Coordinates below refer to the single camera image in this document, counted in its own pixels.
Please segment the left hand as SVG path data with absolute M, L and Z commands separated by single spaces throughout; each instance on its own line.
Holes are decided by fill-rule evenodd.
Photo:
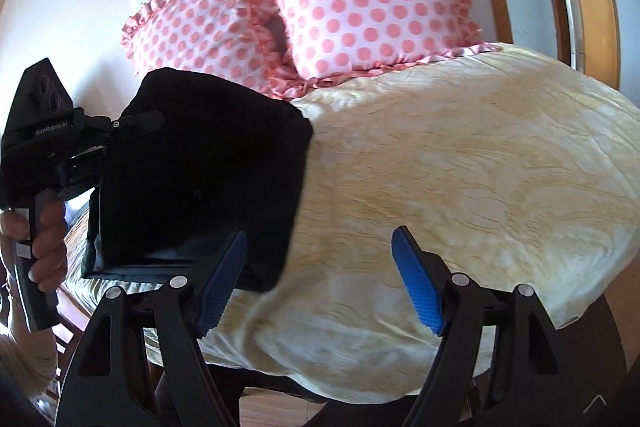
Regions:
M 44 205 L 40 215 L 41 230 L 32 241 L 35 263 L 29 269 L 28 278 L 40 291 L 56 291 L 67 273 L 66 244 L 64 242 L 67 225 L 64 220 L 65 206 L 57 198 Z M 1 215 L 1 259 L 6 269 L 9 292 L 18 296 L 14 269 L 13 243 L 26 239 L 29 233 L 28 221 L 12 211 Z

